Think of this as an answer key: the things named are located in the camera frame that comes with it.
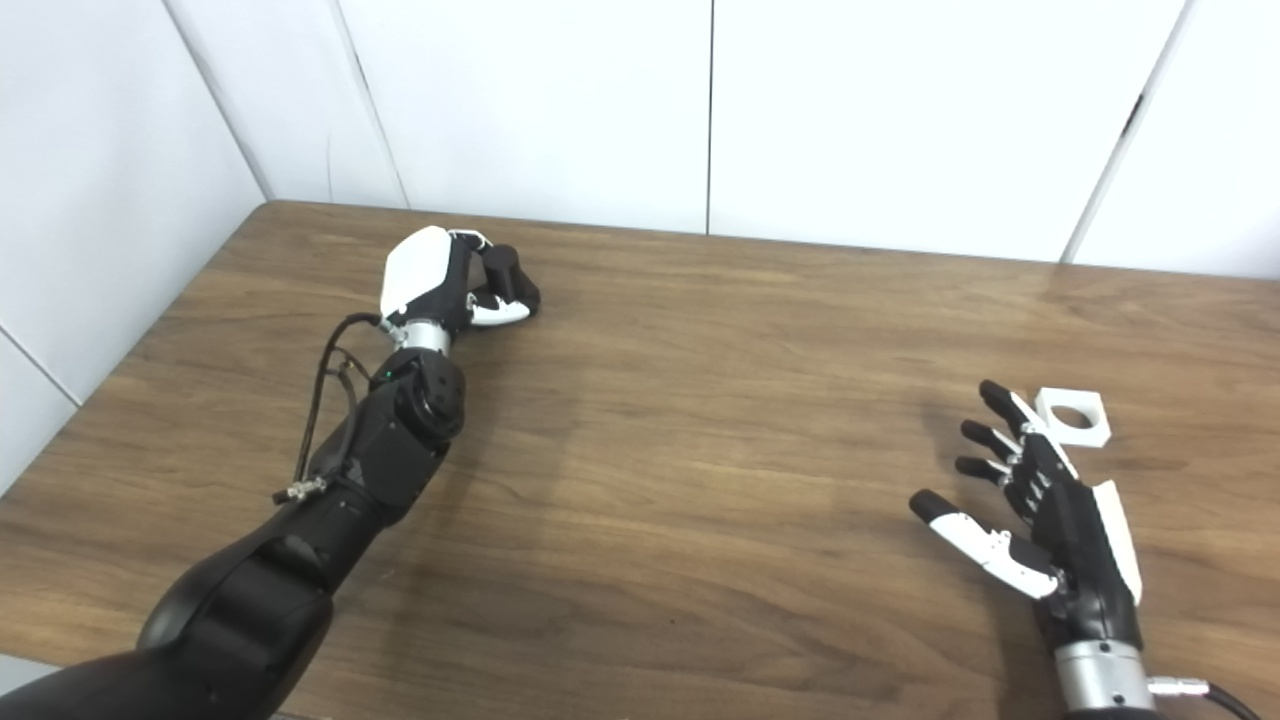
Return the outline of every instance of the robot finger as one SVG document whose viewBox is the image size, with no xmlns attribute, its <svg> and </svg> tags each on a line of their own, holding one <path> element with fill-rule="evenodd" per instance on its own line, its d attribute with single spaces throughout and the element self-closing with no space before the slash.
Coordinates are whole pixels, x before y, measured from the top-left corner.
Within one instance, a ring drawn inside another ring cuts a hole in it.
<svg viewBox="0 0 1280 720">
<path fill-rule="evenodd" d="M 978 523 L 933 491 L 916 492 L 909 505 L 929 529 L 1014 589 L 1037 600 L 1057 591 L 1061 573 L 1030 541 Z"/>
<path fill-rule="evenodd" d="M 1010 469 L 1007 465 L 996 462 L 995 460 L 983 460 L 982 457 L 956 457 L 956 470 L 961 475 L 969 475 L 970 478 L 978 478 L 987 480 L 991 484 L 1002 488 L 1009 484 Z"/>
<path fill-rule="evenodd" d="M 966 439 L 986 447 L 1006 465 L 1018 462 L 1019 456 L 1023 454 L 1021 445 L 996 428 L 984 425 L 975 420 L 965 420 L 960 423 L 960 434 L 963 434 Z"/>
</svg>

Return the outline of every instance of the wooden table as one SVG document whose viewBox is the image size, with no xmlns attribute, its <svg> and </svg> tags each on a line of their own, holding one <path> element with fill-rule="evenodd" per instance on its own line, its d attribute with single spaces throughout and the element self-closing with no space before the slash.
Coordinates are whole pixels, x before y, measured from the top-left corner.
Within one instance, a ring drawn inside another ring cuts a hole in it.
<svg viewBox="0 0 1280 720">
<path fill-rule="evenodd" d="M 543 313 L 457 343 L 467 429 L 285 708 L 1057 719 L 1028 603 L 906 507 L 933 487 L 1018 523 L 951 470 L 991 377 L 1103 393 L 1115 436 L 1073 457 L 1120 483 L 1148 669 L 1280 717 L 1280 286 L 292 202 L 0 501 L 0 652 L 131 647 L 183 569 L 266 518 L 324 338 L 429 223 L 516 245 Z"/>
</svg>

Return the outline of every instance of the robotic hand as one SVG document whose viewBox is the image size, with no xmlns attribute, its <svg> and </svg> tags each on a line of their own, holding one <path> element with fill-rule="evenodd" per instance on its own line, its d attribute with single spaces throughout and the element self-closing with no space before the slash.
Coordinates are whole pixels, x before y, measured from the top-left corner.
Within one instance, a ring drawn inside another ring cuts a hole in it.
<svg viewBox="0 0 1280 720">
<path fill-rule="evenodd" d="M 485 284 L 467 291 L 472 254 Z M 374 538 L 404 518 L 462 430 L 466 384 L 448 357 L 452 341 L 470 325 L 522 320 L 539 302 L 516 251 L 479 232 L 429 227 L 401 242 L 387 259 L 381 315 L 348 316 L 325 346 L 294 480 L 273 496 L 276 514 L 187 570 L 152 610 L 136 650 L 0 697 L 0 717 L 269 717 L 324 639 L 333 594 Z M 346 354 L 337 342 L 361 322 L 384 329 L 396 348 L 357 404 L 329 359 Z M 352 410 L 307 462 L 319 391 L 333 374 Z"/>
<path fill-rule="evenodd" d="M 1138 603 L 1142 577 L 1115 483 L 1089 487 L 1039 416 L 1018 395 L 983 380 L 983 401 L 1012 437 L 965 420 L 965 438 L 996 460 L 956 459 L 956 469 L 996 486 L 1030 539 L 989 529 L 933 491 L 911 510 L 942 539 L 1033 601 L 1037 624 L 1057 664 L 1071 720 L 1156 720 L 1155 694 L 1206 696 L 1240 717 L 1256 715 L 1221 688 L 1198 679 L 1148 678 L 1142 662 Z"/>
</svg>

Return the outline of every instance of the black finger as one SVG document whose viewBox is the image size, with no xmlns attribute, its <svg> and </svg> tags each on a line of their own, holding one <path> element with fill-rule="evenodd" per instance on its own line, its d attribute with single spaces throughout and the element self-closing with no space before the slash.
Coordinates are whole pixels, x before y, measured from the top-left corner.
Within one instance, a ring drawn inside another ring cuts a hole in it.
<svg viewBox="0 0 1280 720">
<path fill-rule="evenodd" d="M 1011 462 L 1023 451 L 1023 446 L 1010 439 L 1005 433 L 974 420 L 960 423 L 960 434 L 995 452 L 996 457 L 1005 462 Z"/>
<path fill-rule="evenodd" d="M 982 401 L 987 404 L 987 407 L 991 407 L 992 413 L 1005 420 L 1015 437 L 1021 437 L 1023 425 L 1030 421 L 1030 418 L 1027 415 L 1027 405 L 1020 402 L 1020 398 L 1015 400 L 1011 389 L 995 380 L 982 380 L 978 386 L 978 395 L 982 396 Z"/>
<path fill-rule="evenodd" d="M 988 480 L 997 487 L 1009 482 L 1009 468 L 995 460 L 966 456 L 956 457 L 956 470 L 970 478 Z"/>
<path fill-rule="evenodd" d="M 952 515 L 960 512 L 960 509 L 951 503 L 950 500 L 942 497 L 941 495 L 933 492 L 932 489 L 922 489 L 911 496 L 908 501 L 911 507 L 911 512 L 925 524 L 937 520 L 943 515 Z"/>
</svg>

